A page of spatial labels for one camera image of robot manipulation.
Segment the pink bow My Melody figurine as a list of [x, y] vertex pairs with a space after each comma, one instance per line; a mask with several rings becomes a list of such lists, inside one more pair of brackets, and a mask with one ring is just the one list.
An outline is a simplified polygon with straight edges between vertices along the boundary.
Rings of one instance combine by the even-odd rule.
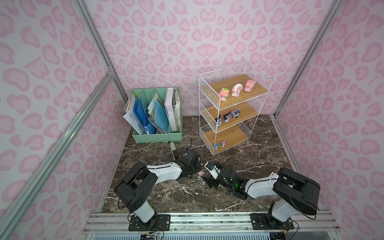
[[253, 80], [253, 79], [248, 79], [245, 83], [245, 86], [244, 86], [244, 91], [245, 92], [251, 92], [253, 87], [255, 86], [256, 84], [256, 81]]

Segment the green hat pink figurine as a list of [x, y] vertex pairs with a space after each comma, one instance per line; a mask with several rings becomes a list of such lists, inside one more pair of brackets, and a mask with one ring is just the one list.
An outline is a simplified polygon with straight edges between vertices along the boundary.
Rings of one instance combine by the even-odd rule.
[[221, 102], [225, 102], [227, 99], [228, 99], [228, 95], [229, 95], [229, 89], [227, 88], [222, 88], [219, 92], [219, 96], [220, 96], [220, 101]]

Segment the small black Kuromi figurine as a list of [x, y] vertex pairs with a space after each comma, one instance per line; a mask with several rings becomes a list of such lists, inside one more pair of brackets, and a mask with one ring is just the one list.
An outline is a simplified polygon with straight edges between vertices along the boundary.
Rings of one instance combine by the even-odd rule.
[[222, 125], [222, 121], [223, 121], [222, 116], [219, 115], [219, 116], [215, 119], [215, 121], [216, 121], [216, 126], [217, 126], [217, 128], [219, 128], [219, 127]]

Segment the white hood My Melody figurine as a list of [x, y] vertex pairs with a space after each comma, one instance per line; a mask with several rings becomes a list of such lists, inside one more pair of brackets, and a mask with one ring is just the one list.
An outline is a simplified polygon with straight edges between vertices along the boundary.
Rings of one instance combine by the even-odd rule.
[[242, 90], [243, 90], [243, 85], [242, 84], [236, 84], [232, 88], [232, 96], [236, 97], [236, 98], [239, 97]]

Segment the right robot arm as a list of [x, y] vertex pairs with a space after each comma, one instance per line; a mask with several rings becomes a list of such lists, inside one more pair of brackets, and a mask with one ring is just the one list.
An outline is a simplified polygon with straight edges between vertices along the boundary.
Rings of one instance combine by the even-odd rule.
[[204, 167], [211, 175], [205, 180], [209, 187], [223, 186], [241, 200], [279, 196], [281, 200], [270, 206], [268, 219], [285, 222], [298, 214], [316, 219], [321, 186], [297, 172], [281, 168], [265, 178], [244, 180], [228, 166], [207, 162]]

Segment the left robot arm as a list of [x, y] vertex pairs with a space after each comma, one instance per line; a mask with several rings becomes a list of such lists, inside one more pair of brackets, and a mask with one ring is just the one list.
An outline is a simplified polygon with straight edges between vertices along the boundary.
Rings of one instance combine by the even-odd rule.
[[189, 150], [165, 165], [148, 166], [137, 162], [114, 188], [114, 193], [119, 197], [118, 203], [123, 203], [143, 224], [154, 225], [157, 221], [156, 212], [147, 201], [154, 186], [199, 173], [202, 170], [200, 159], [198, 152]]

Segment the large purple Kuromi doll figurine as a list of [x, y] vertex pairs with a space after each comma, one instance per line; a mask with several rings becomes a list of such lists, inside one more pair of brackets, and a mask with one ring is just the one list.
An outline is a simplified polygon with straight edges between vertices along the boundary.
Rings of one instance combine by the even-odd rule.
[[240, 109], [232, 111], [233, 119], [237, 119], [240, 115]]

